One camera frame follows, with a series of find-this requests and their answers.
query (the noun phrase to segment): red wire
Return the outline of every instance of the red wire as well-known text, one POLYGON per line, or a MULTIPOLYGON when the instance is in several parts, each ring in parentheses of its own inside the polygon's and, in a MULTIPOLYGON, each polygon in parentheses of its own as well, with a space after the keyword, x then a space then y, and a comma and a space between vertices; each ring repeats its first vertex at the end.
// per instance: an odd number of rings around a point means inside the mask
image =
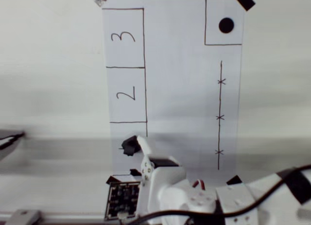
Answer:
POLYGON ((205 184, 203 180, 196 180, 194 184, 192 185, 192 187, 195 188, 198 186, 198 184, 200 184, 202 190, 205 190, 205 184))

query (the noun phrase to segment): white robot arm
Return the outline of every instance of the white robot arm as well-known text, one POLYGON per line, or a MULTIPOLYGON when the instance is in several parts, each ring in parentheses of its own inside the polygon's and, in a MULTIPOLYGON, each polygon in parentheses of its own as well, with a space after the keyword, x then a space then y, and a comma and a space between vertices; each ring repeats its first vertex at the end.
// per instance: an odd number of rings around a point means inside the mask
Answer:
POLYGON ((192 185, 171 156, 154 154, 142 137, 142 179, 138 219, 151 225, 307 225, 311 222, 311 166, 292 168, 260 180, 231 184, 215 193, 192 185))

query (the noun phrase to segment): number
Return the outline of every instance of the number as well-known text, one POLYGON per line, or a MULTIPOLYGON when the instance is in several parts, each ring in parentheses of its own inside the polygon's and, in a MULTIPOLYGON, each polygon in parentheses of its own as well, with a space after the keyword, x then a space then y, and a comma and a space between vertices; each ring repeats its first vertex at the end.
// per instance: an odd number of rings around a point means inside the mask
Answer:
POLYGON ((129 32, 121 32, 120 35, 118 35, 117 33, 112 33, 112 34, 111 34, 111 40, 113 41, 113 36, 114 36, 114 35, 116 35, 117 37, 119 37, 120 40, 122 40, 122 35, 123 35, 123 34, 128 34, 128 35, 130 35, 130 36, 132 37, 132 39, 134 40, 134 42, 135 42, 135 39, 134 39, 133 35, 132 35, 131 33, 129 33, 129 32))
POLYGON ((120 94, 126 95, 126 96, 130 97, 132 100, 135 100, 135 87, 133 87, 133 96, 130 96, 130 95, 125 94, 125 93, 123 93, 123 92, 118 92, 118 93, 117 93, 117 98, 118 98, 118 99, 119 99, 119 95, 120 95, 120 94))

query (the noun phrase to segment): black dot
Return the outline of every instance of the black dot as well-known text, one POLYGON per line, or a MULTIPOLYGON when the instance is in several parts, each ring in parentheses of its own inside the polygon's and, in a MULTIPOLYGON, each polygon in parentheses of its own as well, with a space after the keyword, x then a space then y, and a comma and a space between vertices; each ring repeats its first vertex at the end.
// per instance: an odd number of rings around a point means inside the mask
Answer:
POLYGON ((219 30, 222 33, 229 33, 233 30, 233 28, 234 22, 229 17, 225 17, 219 22, 219 30))

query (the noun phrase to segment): handwritten number 2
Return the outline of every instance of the handwritten number 2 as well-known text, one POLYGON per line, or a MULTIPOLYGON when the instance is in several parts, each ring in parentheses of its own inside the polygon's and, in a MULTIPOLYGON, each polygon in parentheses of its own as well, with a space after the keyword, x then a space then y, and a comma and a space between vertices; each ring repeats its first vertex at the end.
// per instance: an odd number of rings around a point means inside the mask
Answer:
POLYGON ((123 92, 118 92, 118 93, 117 93, 117 99, 119 99, 119 95, 121 95, 121 94, 130 97, 132 100, 135 100, 135 87, 133 87, 133 96, 130 96, 130 95, 125 94, 125 93, 123 93, 123 92))

